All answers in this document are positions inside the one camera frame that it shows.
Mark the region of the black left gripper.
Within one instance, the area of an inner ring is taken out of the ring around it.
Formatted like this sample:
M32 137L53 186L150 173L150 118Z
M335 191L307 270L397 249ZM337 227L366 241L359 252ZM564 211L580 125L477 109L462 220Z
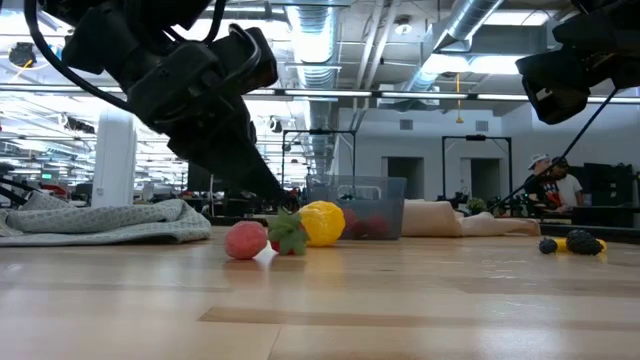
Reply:
M284 199L250 139L241 99L243 42L183 43L167 55L142 47L127 59L127 104L168 146L223 182L264 199Z

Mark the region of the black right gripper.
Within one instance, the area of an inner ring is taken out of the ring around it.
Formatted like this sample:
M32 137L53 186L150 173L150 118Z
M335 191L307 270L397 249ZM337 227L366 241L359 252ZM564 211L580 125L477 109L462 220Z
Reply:
M584 55L562 48L516 61L525 93L538 119L559 124L583 111L589 87L610 80L616 89L639 86L639 30L613 30L599 46L600 59L589 74Z

